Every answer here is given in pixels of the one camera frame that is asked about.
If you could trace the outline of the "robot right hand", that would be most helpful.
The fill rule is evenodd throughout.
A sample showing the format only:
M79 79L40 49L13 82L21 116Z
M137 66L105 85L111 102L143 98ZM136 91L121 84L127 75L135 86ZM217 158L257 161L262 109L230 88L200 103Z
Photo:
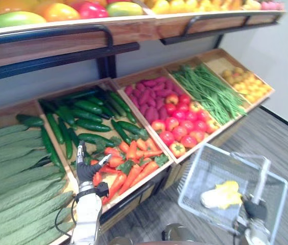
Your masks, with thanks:
M266 221L268 211L265 201L260 200L259 204L255 204L250 199L242 198L242 202L248 218Z

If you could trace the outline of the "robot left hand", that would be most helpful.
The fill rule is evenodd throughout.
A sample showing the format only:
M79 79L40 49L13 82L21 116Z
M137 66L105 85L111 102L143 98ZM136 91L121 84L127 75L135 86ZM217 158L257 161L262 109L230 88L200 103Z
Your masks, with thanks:
M94 188L94 175L98 173L99 170L105 166L112 157L111 154L108 154L104 156L103 159L98 163L90 165L85 163L85 152L86 145L85 142L81 140L77 147L76 154L76 173L79 184L79 192Z

